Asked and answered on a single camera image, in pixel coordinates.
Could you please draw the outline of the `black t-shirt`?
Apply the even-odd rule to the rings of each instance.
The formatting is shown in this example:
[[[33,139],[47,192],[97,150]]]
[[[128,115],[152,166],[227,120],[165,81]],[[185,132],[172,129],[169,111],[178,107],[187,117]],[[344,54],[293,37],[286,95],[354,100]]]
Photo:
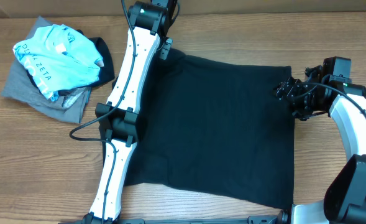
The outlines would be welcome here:
[[[289,66],[232,65],[177,49],[154,59],[126,185],[163,184],[290,208],[295,121],[289,104],[273,94],[289,77]]]

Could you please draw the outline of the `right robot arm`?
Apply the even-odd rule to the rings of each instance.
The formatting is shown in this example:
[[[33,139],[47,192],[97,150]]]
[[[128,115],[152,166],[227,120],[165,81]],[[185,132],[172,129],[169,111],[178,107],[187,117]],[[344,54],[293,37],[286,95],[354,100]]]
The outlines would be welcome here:
[[[350,70],[349,58],[329,57],[306,68],[305,81],[290,77],[274,89],[296,119],[332,118],[347,159],[322,201],[293,205],[290,212],[281,212],[279,223],[366,223],[366,87],[352,82]]]

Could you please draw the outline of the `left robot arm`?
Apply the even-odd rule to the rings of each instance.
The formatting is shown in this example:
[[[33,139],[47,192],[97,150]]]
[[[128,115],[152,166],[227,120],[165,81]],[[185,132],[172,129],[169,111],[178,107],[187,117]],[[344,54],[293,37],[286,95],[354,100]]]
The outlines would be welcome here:
[[[115,85],[105,104],[96,106],[103,140],[103,170],[98,191],[83,223],[114,223],[129,162],[139,141],[140,100],[152,59],[166,59],[171,44],[169,28],[180,11],[177,0],[137,1],[125,8],[129,30],[127,47]]]

